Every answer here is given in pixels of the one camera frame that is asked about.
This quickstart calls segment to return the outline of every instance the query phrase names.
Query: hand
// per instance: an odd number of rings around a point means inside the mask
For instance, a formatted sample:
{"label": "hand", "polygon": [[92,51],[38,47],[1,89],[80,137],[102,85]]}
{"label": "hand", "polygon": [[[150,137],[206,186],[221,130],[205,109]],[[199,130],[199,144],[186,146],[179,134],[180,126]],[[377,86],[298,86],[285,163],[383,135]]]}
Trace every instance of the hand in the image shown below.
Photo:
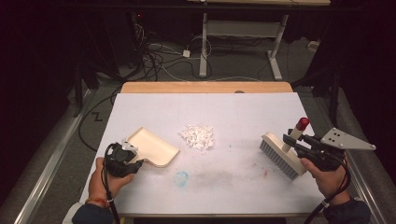
{"label": "hand", "polygon": [[[316,179],[319,191],[324,197],[329,197],[334,194],[343,182],[346,171],[344,167],[340,166],[336,171],[321,172],[319,168],[307,158],[300,159],[306,170]],[[336,195],[331,201],[330,205],[337,205],[346,203],[350,200],[349,193],[345,190]]]}
{"label": "hand", "polygon": [[[102,183],[102,178],[101,178],[102,170],[103,170],[103,162],[104,162],[103,157],[99,157],[96,159],[96,170],[92,173],[90,185],[88,187],[88,192],[90,194],[89,196],[90,198],[99,198],[106,201],[107,200],[106,189]],[[115,198],[119,194],[120,189],[123,186],[131,183],[133,179],[134,179],[134,175],[132,174],[127,175],[123,178],[115,177],[113,175],[107,175],[108,188],[111,191],[112,198]],[[88,203],[93,203],[101,207],[105,206],[102,203],[97,203],[94,201],[89,201]]]}

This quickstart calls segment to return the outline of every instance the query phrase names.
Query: wristband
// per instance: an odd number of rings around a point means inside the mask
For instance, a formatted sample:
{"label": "wristband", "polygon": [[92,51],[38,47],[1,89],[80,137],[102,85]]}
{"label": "wristband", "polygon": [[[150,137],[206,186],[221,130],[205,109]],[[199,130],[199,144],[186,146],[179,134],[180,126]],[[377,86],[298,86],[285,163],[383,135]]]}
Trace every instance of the wristband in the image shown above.
{"label": "wristband", "polygon": [[105,206],[105,208],[110,207],[110,204],[108,203],[108,201],[106,201],[106,200],[104,200],[104,199],[101,199],[101,198],[88,198],[88,199],[85,201],[85,203],[88,203],[88,202],[90,202],[90,201],[96,202],[96,203],[101,203],[102,205]]}

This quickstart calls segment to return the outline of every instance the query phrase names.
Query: white bristle brush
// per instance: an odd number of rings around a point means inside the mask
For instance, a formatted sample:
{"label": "white bristle brush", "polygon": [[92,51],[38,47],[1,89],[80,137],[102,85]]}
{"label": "white bristle brush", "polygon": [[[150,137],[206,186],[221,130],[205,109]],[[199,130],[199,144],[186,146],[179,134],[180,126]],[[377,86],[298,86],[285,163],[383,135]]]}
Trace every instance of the white bristle brush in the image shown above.
{"label": "white bristle brush", "polygon": [[[309,124],[309,119],[301,118],[290,133],[290,137],[297,140]],[[273,161],[282,172],[291,180],[306,172],[305,167],[300,163],[300,159],[290,151],[290,146],[277,138],[273,133],[266,133],[262,136],[262,151]]]}

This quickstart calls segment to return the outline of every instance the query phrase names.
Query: beige dustpan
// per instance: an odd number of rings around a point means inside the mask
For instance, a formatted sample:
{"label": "beige dustpan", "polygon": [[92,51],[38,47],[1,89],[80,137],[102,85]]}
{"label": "beige dustpan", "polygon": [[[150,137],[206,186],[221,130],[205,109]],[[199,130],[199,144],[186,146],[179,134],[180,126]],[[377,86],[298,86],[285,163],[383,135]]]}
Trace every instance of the beige dustpan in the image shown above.
{"label": "beige dustpan", "polygon": [[137,156],[130,163],[146,160],[154,166],[165,167],[179,152],[178,148],[172,147],[144,128],[137,130],[126,141],[138,148]]}

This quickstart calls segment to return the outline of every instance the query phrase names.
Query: white debris pile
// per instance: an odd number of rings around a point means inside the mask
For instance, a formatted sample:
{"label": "white debris pile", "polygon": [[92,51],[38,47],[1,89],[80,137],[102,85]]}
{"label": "white debris pile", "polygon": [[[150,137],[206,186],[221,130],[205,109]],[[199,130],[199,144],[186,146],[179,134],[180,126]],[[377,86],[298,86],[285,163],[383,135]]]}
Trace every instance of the white debris pile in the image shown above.
{"label": "white debris pile", "polygon": [[213,127],[206,125],[186,125],[186,130],[179,133],[190,148],[204,150],[214,145]]}

